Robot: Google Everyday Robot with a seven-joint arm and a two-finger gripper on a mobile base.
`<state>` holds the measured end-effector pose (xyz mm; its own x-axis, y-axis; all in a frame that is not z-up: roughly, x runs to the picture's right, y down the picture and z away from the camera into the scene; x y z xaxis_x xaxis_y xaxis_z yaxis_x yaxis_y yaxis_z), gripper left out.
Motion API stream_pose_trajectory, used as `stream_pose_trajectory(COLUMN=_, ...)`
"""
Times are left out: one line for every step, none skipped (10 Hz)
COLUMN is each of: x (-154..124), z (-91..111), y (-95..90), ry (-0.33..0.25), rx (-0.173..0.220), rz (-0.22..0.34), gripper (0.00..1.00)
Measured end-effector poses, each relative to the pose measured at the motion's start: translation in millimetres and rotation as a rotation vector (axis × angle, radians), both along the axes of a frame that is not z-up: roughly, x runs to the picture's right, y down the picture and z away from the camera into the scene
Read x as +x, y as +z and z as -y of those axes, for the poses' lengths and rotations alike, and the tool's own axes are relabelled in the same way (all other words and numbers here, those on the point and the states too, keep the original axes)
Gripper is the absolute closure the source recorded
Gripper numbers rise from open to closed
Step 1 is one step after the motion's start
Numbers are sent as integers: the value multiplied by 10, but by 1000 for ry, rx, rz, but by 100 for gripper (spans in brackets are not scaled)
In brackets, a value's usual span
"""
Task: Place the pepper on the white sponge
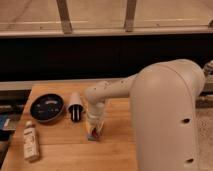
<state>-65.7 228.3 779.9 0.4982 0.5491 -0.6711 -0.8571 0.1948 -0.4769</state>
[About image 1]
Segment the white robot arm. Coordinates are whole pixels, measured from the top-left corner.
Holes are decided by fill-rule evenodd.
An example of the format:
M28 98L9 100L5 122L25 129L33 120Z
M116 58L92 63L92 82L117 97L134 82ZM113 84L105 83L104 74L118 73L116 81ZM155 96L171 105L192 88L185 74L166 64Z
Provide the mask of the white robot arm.
M199 171L196 98L205 84L203 69L178 59L152 64L114 83L85 90L89 139L102 131L110 98L130 99L138 171Z

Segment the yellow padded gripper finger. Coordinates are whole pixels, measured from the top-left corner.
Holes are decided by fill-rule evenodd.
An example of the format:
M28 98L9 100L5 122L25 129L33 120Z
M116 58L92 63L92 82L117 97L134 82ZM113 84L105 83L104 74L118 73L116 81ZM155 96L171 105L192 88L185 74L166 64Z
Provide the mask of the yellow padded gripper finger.
M95 127L92 124L90 124L88 121L86 121L86 130L88 135L90 136L95 135Z

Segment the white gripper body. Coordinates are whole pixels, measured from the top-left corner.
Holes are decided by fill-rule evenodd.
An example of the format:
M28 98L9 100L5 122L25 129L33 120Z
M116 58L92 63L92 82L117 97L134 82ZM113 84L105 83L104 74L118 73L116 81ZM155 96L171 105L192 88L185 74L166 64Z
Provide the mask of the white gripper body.
M105 104L88 104L87 118L90 124L101 124L105 115Z

